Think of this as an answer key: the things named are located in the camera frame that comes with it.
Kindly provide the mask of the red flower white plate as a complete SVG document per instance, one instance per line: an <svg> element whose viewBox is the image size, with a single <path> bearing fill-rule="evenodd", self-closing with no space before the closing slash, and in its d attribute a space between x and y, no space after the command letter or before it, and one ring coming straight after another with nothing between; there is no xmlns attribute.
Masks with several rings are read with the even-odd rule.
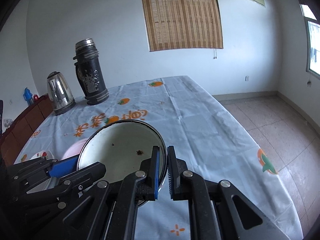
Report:
<svg viewBox="0 0 320 240"><path fill-rule="evenodd" d="M47 160L49 159L54 159L55 157L53 156L53 154L47 150L47 151L40 151L36 154L34 154L30 160L32 159L36 159L36 158L39 158L39 157L45 157ZM52 183L55 183L56 182L56 179L55 178L49 178L47 179L46 181L42 182L41 184L37 185L36 187L34 187L33 189L29 190L27 192L27 194L30 194L30 193L35 193L35 192L39 192L39 191L44 191L44 190L47 190L51 187L51 184Z"/></svg>

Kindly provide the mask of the red plastic bowl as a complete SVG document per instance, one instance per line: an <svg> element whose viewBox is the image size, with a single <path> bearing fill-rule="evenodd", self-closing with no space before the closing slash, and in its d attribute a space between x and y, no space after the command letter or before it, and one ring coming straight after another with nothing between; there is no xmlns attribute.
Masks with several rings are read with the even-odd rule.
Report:
<svg viewBox="0 0 320 240"><path fill-rule="evenodd" d="M68 148L68 150L64 153L62 160L78 155L81 152L84 144L86 143L87 138L81 139L75 142L72 146Z"/></svg>

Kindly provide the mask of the white enamel bowl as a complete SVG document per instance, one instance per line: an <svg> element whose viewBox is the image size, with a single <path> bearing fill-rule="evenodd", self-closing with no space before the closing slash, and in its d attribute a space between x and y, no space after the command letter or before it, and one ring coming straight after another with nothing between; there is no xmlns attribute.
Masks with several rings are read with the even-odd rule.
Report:
<svg viewBox="0 0 320 240"><path fill-rule="evenodd" d="M142 161L151 158L154 146L159 147L158 190L167 173L167 149L159 132L138 120L121 120L98 129L82 147L77 169L95 162L105 165L103 180L114 183L140 170Z"/></svg>

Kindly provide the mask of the brown wooden sideboard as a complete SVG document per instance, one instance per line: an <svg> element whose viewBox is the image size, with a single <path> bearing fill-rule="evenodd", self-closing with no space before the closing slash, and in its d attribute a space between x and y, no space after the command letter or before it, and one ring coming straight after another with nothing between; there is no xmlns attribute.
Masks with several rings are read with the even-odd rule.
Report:
<svg viewBox="0 0 320 240"><path fill-rule="evenodd" d="M27 141L36 135L40 124L53 112L48 94L27 107L1 137L1 156L7 166L13 165Z"/></svg>

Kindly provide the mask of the light blue printed tablecloth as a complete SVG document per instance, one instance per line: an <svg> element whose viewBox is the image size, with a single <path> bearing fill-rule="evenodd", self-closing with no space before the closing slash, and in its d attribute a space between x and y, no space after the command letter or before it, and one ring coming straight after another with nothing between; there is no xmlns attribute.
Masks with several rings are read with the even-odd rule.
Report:
<svg viewBox="0 0 320 240"><path fill-rule="evenodd" d="M191 171L204 179L230 181L290 239L303 232L294 203L263 149L206 90L187 76L113 87L109 98L90 106L82 97L62 115L49 115L17 162L49 150L61 160L75 142L117 120L144 121Z"/></svg>

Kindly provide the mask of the stainless steel electric kettle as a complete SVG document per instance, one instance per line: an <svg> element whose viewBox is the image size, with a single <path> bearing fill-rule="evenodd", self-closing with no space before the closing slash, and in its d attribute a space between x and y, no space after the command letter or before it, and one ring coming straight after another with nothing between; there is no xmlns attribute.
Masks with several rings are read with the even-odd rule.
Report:
<svg viewBox="0 0 320 240"><path fill-rule="evenodd" d="M52 72L47 77L47 90L55 115L61 115L76 105L67 81L60 72Z"/></svg>

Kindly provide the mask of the crumpled plastic bag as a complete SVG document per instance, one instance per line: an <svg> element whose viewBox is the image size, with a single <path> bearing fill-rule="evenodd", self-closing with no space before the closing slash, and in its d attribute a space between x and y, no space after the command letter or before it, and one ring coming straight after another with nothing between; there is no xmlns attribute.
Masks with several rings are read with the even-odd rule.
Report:
<svg viewBox="0 0 320 240"><path fill-rule="evenodd" d="M4 119L4 127L9 128L13 123L12 119Z"/></svg>

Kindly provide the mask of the small red jar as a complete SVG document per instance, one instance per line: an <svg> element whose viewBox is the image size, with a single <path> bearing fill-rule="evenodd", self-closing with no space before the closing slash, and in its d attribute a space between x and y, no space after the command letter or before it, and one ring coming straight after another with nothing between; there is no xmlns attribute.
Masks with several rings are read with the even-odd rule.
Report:
<svg viewBox="0 0 320 240"><path fill-rule="evenodd" d="M35 94L34 96L33 96L33 100L34 101L37 101L39 99L39 96L37 95L37 94Z"/></svg>

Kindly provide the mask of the blue thermos jug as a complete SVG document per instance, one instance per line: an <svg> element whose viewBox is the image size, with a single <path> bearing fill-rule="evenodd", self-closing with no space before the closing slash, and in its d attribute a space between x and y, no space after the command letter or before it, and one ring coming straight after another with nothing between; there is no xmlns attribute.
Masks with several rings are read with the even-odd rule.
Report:
<svg viewBox="0 0 320 240"><path fill-rule="evenodd" d="M31 106L34 103L33 95L27 87L24 89L23 97L29 106Z"/></svg>

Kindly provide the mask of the black thermos flask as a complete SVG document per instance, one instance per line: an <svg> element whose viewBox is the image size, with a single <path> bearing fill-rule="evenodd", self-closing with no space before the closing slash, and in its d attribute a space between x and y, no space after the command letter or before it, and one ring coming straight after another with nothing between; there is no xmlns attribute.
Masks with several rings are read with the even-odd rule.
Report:
<svg viewBox="0 0 320 240"><path fill-rule="evenodd" d="M81 40L75 45L75 71L88 105L104 102L109 92L105 85L99 63L99 52L92 38Z"/></svg>

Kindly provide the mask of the bamboo window blind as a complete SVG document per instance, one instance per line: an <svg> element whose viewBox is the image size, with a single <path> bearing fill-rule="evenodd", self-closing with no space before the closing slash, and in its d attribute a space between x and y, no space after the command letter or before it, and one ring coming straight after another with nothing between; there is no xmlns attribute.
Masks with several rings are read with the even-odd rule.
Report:
<svg viewBox="0 0 320 240"><path fill-rule="evenodd" d="M222 49L217 0L142 0L149 50Z"/></svg>

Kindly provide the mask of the window with frame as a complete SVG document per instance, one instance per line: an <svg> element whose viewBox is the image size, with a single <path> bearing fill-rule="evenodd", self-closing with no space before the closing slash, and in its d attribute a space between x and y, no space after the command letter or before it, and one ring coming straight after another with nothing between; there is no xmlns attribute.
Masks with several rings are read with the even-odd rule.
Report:
<svg viewBox="0 0 320 240"><path fill-rule="evenodd" d="M300 4L304 17L307 36L307 67L306 71L319 79L320 25L319 20L305 3Z"/></svg>

